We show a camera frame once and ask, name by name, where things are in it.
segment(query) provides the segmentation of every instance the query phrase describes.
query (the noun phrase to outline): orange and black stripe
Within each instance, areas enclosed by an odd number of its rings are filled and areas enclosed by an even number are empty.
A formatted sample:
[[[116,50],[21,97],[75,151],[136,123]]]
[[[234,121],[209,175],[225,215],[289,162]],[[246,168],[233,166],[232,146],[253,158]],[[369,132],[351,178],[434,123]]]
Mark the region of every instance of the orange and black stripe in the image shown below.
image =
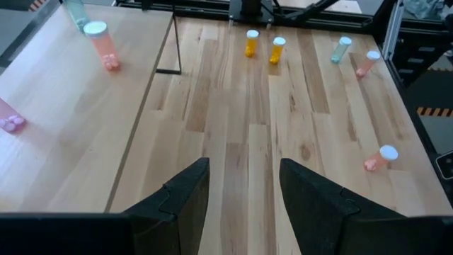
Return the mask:
[[[28,11],[37,11],[47,0],[35,0],[31,3],[30,7],[28,7]]]
[[[453,117],[453,109],[448,108],[419,107],[417,113],[421,116]]]

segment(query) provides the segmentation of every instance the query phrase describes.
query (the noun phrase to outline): white bottle cap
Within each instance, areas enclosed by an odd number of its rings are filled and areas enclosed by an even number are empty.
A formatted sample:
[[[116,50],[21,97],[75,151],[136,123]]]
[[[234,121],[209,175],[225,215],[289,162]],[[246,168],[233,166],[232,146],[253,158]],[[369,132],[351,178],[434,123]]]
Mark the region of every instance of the white bottle cap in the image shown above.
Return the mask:
[[[260,33],[257,30],[249,30],[247,31],[247,38],[258,38]]]
[[[379,54],[379,52],[375,52],[374,50],[370,50],[368,53],[367,53],[367,58],[369,60],[373,60],[373,61],[376,61],[376,60],[379,60],[381,58],[381,55]]]
[[[91,21],[84,26],[84,32],[91,38],[99,38],[108,33],[107,24],[104,21]]]
[[[281,38],[281,37],[274,38],[274,45],[283,46],[285,44],[286,44],[286,40],[284,38]]]
[[[349,37],[343,36],[342,38],[340,38],[340,44],[349,46],[352,44],[352,40]]]
[[[382,146],[381,149],[379,149],[379,153],[384,159],[389,161],[398,159],[398,152],[396,151],[395,147],[390,145]]]

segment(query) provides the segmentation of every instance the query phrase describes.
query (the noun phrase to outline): light wood board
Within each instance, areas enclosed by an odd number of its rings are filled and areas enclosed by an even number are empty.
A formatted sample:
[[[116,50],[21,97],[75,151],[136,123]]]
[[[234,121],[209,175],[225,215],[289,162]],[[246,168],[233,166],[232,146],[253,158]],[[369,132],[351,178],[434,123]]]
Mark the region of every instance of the light wood board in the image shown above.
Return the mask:
[[[0,210],[103,212],[147,96],[171,13],[86,5],[108,24],[121,72],[109,74],[59,7],[0,76],[28,120],[0,132]]]
[[[199,254],[300,254],[278,178],[280,159],[289,157],[404,215],[452,214],[385,63],[355,78],[355,66],[377,48],[371,36],[344,34],[353,43],[337,65],[330,58],[341,33],[260,29],[249,59],[250,27],[196,19],[178,26],[183,75],[155,76],[110,211],[209,157]],[[278,35],[287,44],[272,66]],[[177,67],[174,42],[160,67]],[[385,144],[399,159],[364,171],[364,160]]]

